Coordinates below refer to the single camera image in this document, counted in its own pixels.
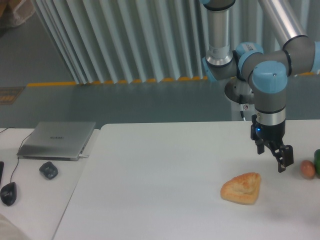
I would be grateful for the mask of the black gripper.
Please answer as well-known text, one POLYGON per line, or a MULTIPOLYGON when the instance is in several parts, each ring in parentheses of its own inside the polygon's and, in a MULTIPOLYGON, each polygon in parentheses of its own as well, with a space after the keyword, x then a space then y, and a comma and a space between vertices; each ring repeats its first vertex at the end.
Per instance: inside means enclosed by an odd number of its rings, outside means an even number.
POLYGON ((282 173, 286 167, 294 163, 293 147, 284 145, 286 121, 276 125, 264 125, 258 122, 256 114, 251 116, 250 138, 255 142, 257 154, 263 154, 265 147, 269 148, 277 160, 277 170, 282 173))

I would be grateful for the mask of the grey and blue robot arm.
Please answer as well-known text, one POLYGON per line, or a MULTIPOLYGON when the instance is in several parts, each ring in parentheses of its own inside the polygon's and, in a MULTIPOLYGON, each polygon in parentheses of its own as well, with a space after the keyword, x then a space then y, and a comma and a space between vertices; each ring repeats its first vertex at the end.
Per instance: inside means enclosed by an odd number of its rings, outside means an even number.
POLYGON ((209 47, 203 67, 210 80, 231 77, 246 82, 253 95, 250 137, 257 152, 269 149, 279 172, 294 162, 293 147, 283 143, 286 126, 288 77, 320 69, 320 44, 307 36, 286 0, 261 0, 281 50, 264 53, 254 42, 230 48, 230 11, 233 0, 203 0, 207 10, 209 47))

